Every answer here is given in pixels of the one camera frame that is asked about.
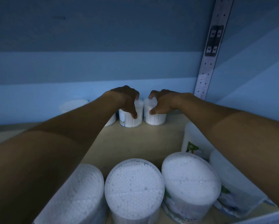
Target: wall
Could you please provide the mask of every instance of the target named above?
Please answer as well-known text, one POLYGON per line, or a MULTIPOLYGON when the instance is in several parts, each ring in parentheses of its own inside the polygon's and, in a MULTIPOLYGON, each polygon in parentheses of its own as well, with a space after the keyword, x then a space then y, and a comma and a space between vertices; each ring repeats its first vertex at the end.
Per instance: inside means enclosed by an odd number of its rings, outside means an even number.
POLYGON ((206 100, 279 121, 279 0, 234 0, 206 100))
POLYGON ((193 92, 215 0, 0 0, 0 124, 129 84, 193 92))

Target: cotton swab container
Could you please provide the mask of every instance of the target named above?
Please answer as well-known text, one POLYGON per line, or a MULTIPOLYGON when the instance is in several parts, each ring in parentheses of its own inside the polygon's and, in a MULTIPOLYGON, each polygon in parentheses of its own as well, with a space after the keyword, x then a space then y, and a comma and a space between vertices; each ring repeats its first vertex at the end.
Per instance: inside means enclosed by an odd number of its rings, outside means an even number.
POLYGON ((120 124, 123 127, 137 127, 142 123, 144 102, 141 99, 135 100, 134 105, 137 112, 137 119, 132 118, 129 112, 119 110, 120 124))
POLYGON ((76 99, 76 100, 71 100, 66 103, 63 103, 62 105, 59 106, 59 109, 61 113, 66 113, 70 112, 73 109, 79 108, 81 106, 84 106, 89 103, 89 100, 87 99, 76 99))
POLYGON ((182 152, 196 154, 208 161, 214 149, 215 147, 192 122, 186 124, 181 147, 182 152))
POLYGON ((104 224, 104 179, 90 164, 80 164, 47 203, 34 224, 104 224))
POLYGON ((117 121, 117 117, 115 114, 112 115, 112 117, 110 118, 110 120, 108 120, 108 122, 105 124, 105 127, 108 127, 112 124, 114 124, 117 121))
POLYGON ((152 99, 144 99, 144 121, 150 125, 161 125, 164 124, 166 119, 166 114, 155 114, 150 115, 150 110, 157 105, 157 99, 153 97, 152 99))
POLYGON ((211 153, 210 164, 222 184, 221 194, 214 204, 220 211, 233 217, 244 218, 267 199, 267 196, 218 150, 211 153))
POLYGON ((105 182, 105 197, 115 224, 153 224, 164 196, 164 180, 152 163, 128 159, 105 182))
POLYGON ((162 207, 178 223, 200 223, 220 194, 218 175, 204 159, 176 152, 162 163, 165 195, 162 207))

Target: perforated metal strip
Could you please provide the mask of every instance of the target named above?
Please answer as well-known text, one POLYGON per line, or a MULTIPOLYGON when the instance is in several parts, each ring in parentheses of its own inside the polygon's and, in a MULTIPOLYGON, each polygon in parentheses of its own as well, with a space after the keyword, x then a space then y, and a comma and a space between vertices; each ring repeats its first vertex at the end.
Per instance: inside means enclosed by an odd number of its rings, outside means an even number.
POLYGON ((216 0, 194 95, 205 99, 234 0, 216 0))

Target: left arm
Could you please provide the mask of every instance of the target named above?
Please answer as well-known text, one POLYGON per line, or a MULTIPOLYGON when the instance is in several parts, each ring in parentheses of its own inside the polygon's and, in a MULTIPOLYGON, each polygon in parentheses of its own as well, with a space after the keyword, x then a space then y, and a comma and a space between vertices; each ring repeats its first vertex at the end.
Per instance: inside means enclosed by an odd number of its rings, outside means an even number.
POLYGON ((111 116, 137 113, 128 87, 54 117, 0 144, 0 223, 31 224, 81 162, 111 116))

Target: round plastic tub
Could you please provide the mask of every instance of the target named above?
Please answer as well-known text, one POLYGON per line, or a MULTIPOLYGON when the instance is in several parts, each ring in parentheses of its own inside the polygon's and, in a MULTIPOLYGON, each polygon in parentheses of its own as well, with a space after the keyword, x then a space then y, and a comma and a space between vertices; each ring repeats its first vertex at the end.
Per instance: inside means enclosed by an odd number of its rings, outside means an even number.
POLYGON ((129 112, 124 112, 121 109, 119 110, 120 124, 123 127, 137 127, 142 123, 144 102, 139 99, 134 101, 134 105, 137 112, 137 119, 132 118, 129 112))
POLYGON ((210 154, 214 149, 215 147, 192 122, 186 124, 181 147, 182 152, 196 154, 208 161, 210 154))
POLYGON ((222 184, 221 194, 214 204, 219 210, 243 218, 267 199, 267 196, 219 151, 212 152, 210 164, 216 170, 222 184))
POLYGON ((117 121, 117 117, 115 114, 112 115, 112 117, 108 120, 108 122, 105 124, 105 127, 108 127, 112 124, 114 124, 117 121))
POLYGON ((144 99, 144 121, 150 125, 161 125, 164 124, 166 119, 166 114, 155 114, 150 115, 150 110, 157 105, 157 99, 153 97, 152 99, 144 99))
POLYGON ((87 99, 76 99, 76 100, 71 100, 66 103, 63 103, 59 109, 62 113, 70 112, 73 109, 79 108, 81 106, 84 106, 88 104, 89 101, 87 99))
POLYGON ((104 179, 90 164, 80 164, 47 203, 34 224, 104 224, 104 179))
POLYGON ((160 171, 143 159, 116 165, 105 182, 105 197, 116 224, 153 224, 164 196, 160 171))
POLYGON ((162 164, 165 182, 163 209, 176 222, 199 223, 220 194, 213 168, 197 155, 177 152, 162 164))

